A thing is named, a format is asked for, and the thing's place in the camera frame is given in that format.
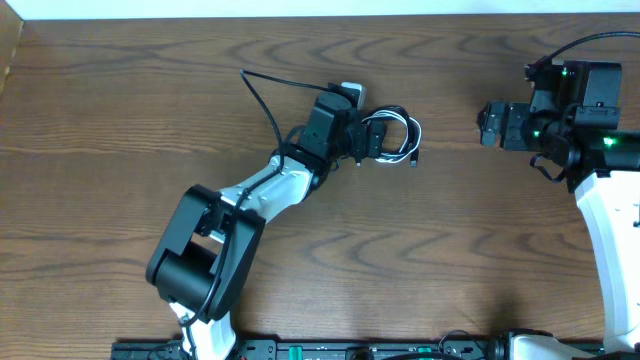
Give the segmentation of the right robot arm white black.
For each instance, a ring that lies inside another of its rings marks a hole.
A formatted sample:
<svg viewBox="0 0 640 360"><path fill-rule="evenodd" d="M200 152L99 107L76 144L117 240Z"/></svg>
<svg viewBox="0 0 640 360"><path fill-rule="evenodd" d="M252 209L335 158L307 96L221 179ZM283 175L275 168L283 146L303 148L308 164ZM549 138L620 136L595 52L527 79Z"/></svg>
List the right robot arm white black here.
<svg viewBox="0 0 640 360"><path fill-rule="evenodd" d="M587 225L604 305L601 358L639 356L639 135L618 128L622 67L564 61L526 69L529 102L490 101L480 142L532 153L530 165L564 182ZM561 169L556 176L538 160Z"/></svg>

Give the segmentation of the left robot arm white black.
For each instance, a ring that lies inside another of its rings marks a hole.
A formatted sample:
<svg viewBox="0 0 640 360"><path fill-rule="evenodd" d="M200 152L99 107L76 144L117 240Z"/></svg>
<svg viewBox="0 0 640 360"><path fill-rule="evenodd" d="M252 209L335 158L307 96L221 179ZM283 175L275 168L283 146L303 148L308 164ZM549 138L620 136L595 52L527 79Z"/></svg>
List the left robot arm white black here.
<svg viewBox="0 0 640 360"><path fill-rule="evenodd" d="M321 92L299 139L243 182L182 196L147 265L146 280L180 320L193 359L225 359L236 343L231 309L265 225L304 201L343 157L362 160L374 133L362 124L365 89L344 82Z"/></svg>

